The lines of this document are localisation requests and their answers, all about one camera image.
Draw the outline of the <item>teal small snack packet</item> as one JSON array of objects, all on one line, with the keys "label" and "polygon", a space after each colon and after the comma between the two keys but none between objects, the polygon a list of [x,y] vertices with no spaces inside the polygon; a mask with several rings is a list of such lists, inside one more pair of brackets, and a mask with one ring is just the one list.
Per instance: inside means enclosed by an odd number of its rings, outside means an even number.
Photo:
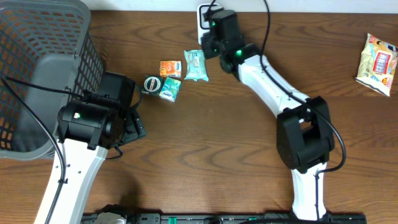
[{"label": "teal small snack packet", "polygon": [[186,80],[204,80],[209,81],[205,67],[205,54],[202,50],[185,50],[185,60],[187,62]]}]

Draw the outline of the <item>dark green round-label box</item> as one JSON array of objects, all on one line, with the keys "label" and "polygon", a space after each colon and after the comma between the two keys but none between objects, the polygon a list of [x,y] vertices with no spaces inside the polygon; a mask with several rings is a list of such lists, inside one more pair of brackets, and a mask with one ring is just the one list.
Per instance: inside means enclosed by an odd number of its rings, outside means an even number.
[{"label": "dark green round-label box", "polygon": [[147,95],[159,96],[164,79],[153,75],[146,75],[141,92]]}]

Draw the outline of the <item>orange tissue pack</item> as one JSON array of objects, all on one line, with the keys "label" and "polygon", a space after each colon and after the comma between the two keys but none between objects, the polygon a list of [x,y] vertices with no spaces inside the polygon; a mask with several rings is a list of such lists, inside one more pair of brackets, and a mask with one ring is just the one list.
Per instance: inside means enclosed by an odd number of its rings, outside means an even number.
[{"label": "orange tissue pack", "polygon": [[160,62],[159,73],[161,77],[182,76],[182,62],[180,60],[166,60]]}]

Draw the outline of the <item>green tissue pack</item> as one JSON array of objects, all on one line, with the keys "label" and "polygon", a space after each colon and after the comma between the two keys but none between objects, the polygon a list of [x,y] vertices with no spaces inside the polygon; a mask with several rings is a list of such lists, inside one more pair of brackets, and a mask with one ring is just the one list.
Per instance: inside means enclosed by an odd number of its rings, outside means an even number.
[{"label": "green tissue pack", "polygon": [[182,82],[180,80],[167,77],[159,93],[159,97],[167,101],[175,102],[181,84]]}]

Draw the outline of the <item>large white snack bag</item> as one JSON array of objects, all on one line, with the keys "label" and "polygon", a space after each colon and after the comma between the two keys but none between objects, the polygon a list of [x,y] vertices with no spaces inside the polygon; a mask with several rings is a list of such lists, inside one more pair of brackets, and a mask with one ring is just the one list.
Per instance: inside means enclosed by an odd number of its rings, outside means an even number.
[{"label": "large white snack bag", "polygon": [[358,83],[390,97],[397,68],[397,47],[368,34],[354,78]]}]

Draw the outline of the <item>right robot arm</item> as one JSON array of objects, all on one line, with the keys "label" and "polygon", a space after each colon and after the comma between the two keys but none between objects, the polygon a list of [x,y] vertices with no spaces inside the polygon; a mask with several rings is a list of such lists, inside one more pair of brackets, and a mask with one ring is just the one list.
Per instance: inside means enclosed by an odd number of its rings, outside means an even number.
[{"label": "right robot arm", "polygon": [[239,33],[199,36],[205,58],[219,57],[222,69],[236,75],[268,106],[277,120],[276,145],[282,162],[292,171],[292,211],[299,220],[324,221],[323,176],[340,169],[327,163],[335,141],[341,141],[330,121],[326,101],[310,98],[286,82],[267,57]]}]

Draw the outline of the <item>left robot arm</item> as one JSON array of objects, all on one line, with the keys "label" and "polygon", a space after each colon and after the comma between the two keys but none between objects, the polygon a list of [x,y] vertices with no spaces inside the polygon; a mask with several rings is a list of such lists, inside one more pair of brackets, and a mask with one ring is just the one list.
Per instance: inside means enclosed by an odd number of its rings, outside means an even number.
[{"label": "left robot arm", "polygon": [[131,101],[90,93],[60,109],[57,156],[36,223],[80,223],[108,151],[146,136]]}]

